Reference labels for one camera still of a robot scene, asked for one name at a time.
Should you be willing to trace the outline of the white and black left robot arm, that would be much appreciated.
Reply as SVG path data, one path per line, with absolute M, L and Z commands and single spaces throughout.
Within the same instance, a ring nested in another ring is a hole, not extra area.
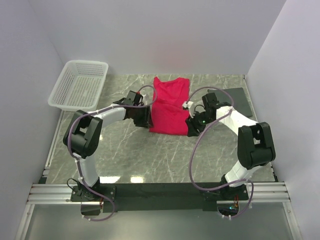
M 102 129 L 116 122 L 132 119 L 135 126 L 151 128 L 151 103 L 144 104 L 140 92 L 130 91 L 126 97 L 110 106 L 91 112 L 78 110 L 63 137 L 63 144 L 75 159 L 78 185 L 88 201 L 100 195 L 100 177 L 96 169 L 95 152 L 100 142 Z

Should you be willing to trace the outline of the crimson red t-shirt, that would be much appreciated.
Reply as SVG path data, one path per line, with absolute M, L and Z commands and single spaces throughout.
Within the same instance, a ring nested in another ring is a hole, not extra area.
M 151 106 L 153 127 L 149 132 L 164 135 L 186 136 L 186 119 L 189 112 L 183 109 L 183 103 L 189 98 L 190 80 L 178 77 L 171 81 L 161 81 L 157 76 L 153 80 L 156 93 Z

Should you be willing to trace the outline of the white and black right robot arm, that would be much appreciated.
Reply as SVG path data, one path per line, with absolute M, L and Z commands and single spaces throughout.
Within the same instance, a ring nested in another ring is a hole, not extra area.
M 204 110 L 199 112 L 190 100 L 182 104 L 189 112 L 186 119 L 187 135 L 201 140 L 214 124 L 221 123 L 237 136 L 237 162 L 212 188 L 199 186 L 193 178 L 191 183 L 201 191 L 217 191 L 222 198 L 230 200 L 237 194 L 237 187 L 248 182 L 252 174 L 276 158 L 271 127 L 266 122 L 251 120 L 234 108 L 234 102 L 220 102 L 215 93 L 202 97 Z

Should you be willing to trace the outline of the white perforated plastic basket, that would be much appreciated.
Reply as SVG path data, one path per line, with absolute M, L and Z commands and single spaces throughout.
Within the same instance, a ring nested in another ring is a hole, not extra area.
M 68 61 L 51 91 L 48 105 L 67 112 L 95 111 L 108 69 L 106 62 Z

